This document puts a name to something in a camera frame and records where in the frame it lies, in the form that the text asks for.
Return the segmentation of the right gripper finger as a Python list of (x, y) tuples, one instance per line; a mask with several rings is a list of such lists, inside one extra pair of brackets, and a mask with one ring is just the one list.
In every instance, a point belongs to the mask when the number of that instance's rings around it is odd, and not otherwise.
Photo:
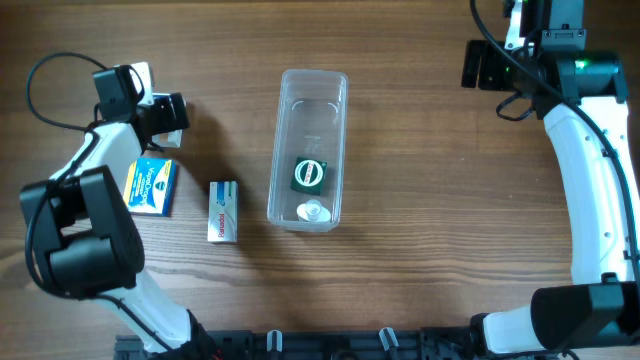
[(467, 43), (461, 86), (463, 88), (475, 88), (481, 61), (481, 41), (470, 40)]
[(481, 90), (504, 91), (504, 69), (503, 57), (491, 45), (486, 44), (481, 56), (478, 87)]

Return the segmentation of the blue Vicks VapoDrops box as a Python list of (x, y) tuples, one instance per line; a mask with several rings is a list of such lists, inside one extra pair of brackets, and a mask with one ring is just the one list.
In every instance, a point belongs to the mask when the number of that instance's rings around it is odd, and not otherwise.
[(176, 164), (162, 158), (139, 158), (127, 174), (123, 199), (133, 214), (169, 215), (175, 188)]

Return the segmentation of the white Panadol tablet box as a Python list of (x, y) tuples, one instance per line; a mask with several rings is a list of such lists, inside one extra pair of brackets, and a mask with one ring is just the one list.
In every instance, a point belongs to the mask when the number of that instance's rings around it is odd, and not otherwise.
[(238, 240), (238, 185), (216, 181), (209, 186), (207, 241), (236, 243)]

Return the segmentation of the small green square box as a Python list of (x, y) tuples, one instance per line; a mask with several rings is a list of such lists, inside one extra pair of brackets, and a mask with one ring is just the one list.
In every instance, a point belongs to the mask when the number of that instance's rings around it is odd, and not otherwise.
[(323, 192), (326, 174), (326, 162), (297, 157), (290, 188), (295, 192), (320, 196)]

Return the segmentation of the small white bottle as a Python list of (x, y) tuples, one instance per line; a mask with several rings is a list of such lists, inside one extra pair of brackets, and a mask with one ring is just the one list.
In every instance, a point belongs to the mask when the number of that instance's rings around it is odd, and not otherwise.
[(330, 211), (315, 199), (300, 204), (296, 213), (299, 220), (304, 222), (328, 223), (331, 220)]

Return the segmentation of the white Hansaplast plaster box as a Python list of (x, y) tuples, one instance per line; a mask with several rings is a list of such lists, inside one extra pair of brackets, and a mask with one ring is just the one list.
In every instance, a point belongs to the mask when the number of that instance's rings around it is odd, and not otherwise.
[(182, 130), (175, 130), (168, 133), (161, 133), (152, 136), (152, 141), (162, 148), (180, 148), (182, 141)]

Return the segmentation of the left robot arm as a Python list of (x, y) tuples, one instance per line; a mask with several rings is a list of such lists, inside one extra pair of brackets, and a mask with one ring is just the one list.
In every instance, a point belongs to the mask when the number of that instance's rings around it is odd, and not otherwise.
[(99, 100), (84, 142), (49, 179), (20, 194), (27, 225), (26, 265), (56, 298), (111, 311), (153, 359), (219, 359), (195, 316), (146, 272), (141, 236), (122, 198), (125, 176), (155, 135), (185, 127), (180, 94), (156, 94), (146, 62), (92, 75)]

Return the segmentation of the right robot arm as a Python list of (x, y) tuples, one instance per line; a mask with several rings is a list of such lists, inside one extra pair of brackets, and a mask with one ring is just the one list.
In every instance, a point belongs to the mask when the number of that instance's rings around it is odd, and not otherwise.
[(479, 314), (467, 358), (572, 355), (639, 342), (639, 192), (627, 138), (623, 64), (590, 51), (580, 1), (503, 5), (504, 41), (467, 45), (461, 84), (529, 101), (561, 171), (572, 239), (571, 283), (541, 288), (519, 308)]

